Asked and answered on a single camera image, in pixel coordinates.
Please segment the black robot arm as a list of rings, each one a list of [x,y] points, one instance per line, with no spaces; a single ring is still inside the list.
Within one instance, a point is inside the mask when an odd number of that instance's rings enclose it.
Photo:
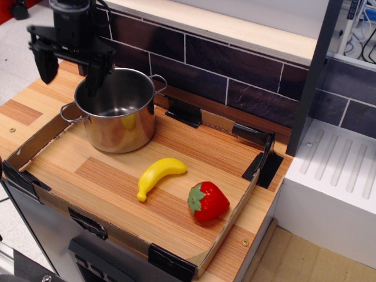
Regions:
[[[58,74],[59,59],[76,63],[86,78],[88,95],[95,95],[114,68],[116,51],[99,35],[110,26],[112,13],[105,1],[49,1],[53,26],[30,25],[29,48],[45,84]]]

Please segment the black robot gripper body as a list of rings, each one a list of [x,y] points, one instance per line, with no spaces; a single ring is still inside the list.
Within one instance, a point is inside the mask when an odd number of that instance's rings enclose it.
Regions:
[[[77,63],[87,75],[90,64],[113,65],[115,50],[99,39],[98,32],[110,24],[97,16],[96,1],[50,1],[53,26],[29,25],[29,48],[52,51],[57,59]]]

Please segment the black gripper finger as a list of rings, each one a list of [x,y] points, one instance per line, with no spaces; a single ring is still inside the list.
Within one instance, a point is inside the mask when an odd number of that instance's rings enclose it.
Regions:
[[[88,71],[85,79],[88,96],[96,95],[97,89],[101,87],[105,77],[111,74],[112,71],[113,65],[106,66],[93,63],[88,66]]]
[[[39,47],[32,50],[39,75],[45,84],[50,84],[58,73],[58,59],[52,51],[44,51]]]

